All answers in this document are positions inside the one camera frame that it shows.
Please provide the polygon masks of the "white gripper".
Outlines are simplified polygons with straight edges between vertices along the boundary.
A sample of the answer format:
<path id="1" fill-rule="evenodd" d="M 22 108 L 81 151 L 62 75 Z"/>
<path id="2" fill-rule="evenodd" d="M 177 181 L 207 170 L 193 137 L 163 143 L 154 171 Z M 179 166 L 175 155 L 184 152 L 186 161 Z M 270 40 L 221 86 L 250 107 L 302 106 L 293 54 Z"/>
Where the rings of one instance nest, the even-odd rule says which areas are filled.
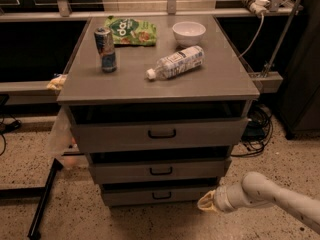
<path id="1" fill-rule="evenodd" d="M 218 209 L 225 213 L 244 208 L 249 204 L 249 199 L 240 183 L 229 186 L 219 186 L 208 191 L 197 202 L 197 207 L 204 212 L 217 212 Z"/>

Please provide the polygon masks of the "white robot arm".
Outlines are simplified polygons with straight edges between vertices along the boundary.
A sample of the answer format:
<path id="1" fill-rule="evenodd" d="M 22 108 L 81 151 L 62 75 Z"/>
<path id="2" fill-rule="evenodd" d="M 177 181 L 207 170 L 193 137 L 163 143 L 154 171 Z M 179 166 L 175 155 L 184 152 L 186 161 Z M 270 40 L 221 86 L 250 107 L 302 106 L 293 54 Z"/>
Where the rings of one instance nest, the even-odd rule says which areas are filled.
<path id="1" fill-rule="evenodd" d="M 301 223 L 320 233 L 320 201 L 280 187 L 258 172 L 248 172 L 233 184 L 208 191 L 197 202 L 206 212 L 234 212 L 239 208 L 280 207 Z"/>

